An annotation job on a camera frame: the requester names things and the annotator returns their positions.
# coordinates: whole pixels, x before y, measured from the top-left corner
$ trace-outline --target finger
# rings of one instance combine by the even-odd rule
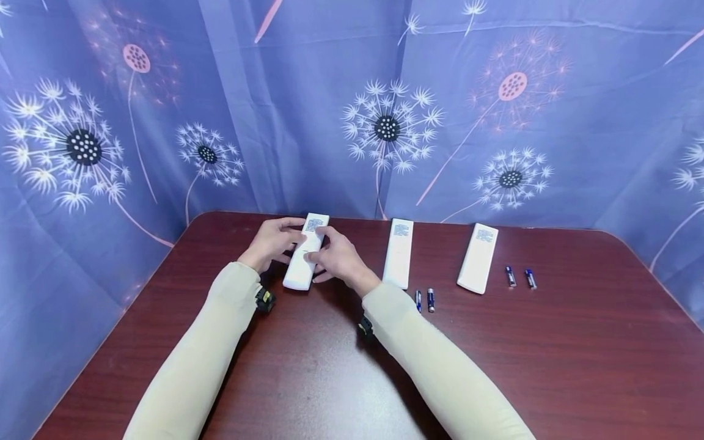
[[[299,243],[300,244],[300,243],[303,243],[307,239],[306,235],[304,233],[302,233],[301,231],[292,230],[290,232],[287,232],[286,234],[288,234],[289,241],[291,243]]]
[[[282,253],[281,255],[277,255],[272,258],[272,260],[278,261],[279,263],[289,264],[291,262],[291,257]]]
[[[279,229],[283,229],[289,226],[303,226],[305,222],[305,218],[298,217],[284,217],[276,219],[276,223],[279,226]]]
[[[326,282],[329,279],[333,279],[334,277],[332,276],[332,273],[330,272],[323,272],[317,277],[313,278],[313,282]]]
[[[339,240],[340,237],[344,237],[344,235],[340,234],[337,232],[335,228],[332,226],[321,226],[315,229],[316,234],[323,234],[326,235],[327,238],[330,239],[330,242],[332,243],[335,240]]]
[[[320,252],[308,252],[303,255],[303,259],[310,262],[319,264],[320,263]]]

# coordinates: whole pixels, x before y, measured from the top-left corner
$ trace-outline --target blue curtain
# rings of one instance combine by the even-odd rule
[[[0,2],[0,439],[198,214],[596,228],[704,326],[704,4]]]

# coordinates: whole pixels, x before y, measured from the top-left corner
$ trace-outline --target white remote control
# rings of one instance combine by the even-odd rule
[[[481,223],[474,224],[470,245],[467,247],[465,260],[457,279],[459,286],[476,294],[484,295],[491,259],[494,256],[496,237],[498,237],[498,230]]]
[[[410,247],[413,242],[413,222],[394,218],[391,221],[389,247],[386,248],[384,282],[406,290],[410,272]]]
[[[309,263],[303,259],[308,252],[317,252],[322,245],[322,235],[315,233],[315,228],[327,226],[330,220],[329,215],[309,213],[306,223],[303,224],[303,231],[306,240],[299,244],[291,257],[289,269],[284,276],[284,287],[294,290],[308,290],[310,281],[313,280],[314,263]]]

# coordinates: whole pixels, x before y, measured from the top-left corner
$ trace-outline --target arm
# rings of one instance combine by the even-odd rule
[[[398,287],[379,284],[362,300],[374,335],[408,373],[454,439],[535,439],[506,397]]]
[[[230,263],[137,406],[125,439],[196,439],[256,309],[259,274]]]

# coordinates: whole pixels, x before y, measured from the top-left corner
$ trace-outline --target wooden table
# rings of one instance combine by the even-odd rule
[[[195,219],[36,438],[120,439],[211,282],[266,218]],[[382,273],[390,222],[330,224]],[[435,289],[437,312],[424,316],[495,381],[538,439],[702,439],[704,335],[622,242],[502,227],[479,296],[455,285],[471,231],[416,223],[410,289]],[[526,267],[536,291],[520,276]],[[357,296],[341,282],[289,291],[283,274],[277,267],[265,280],[277,304],[240,341],[202,437],[444,438],[396,361],[358,337]]]

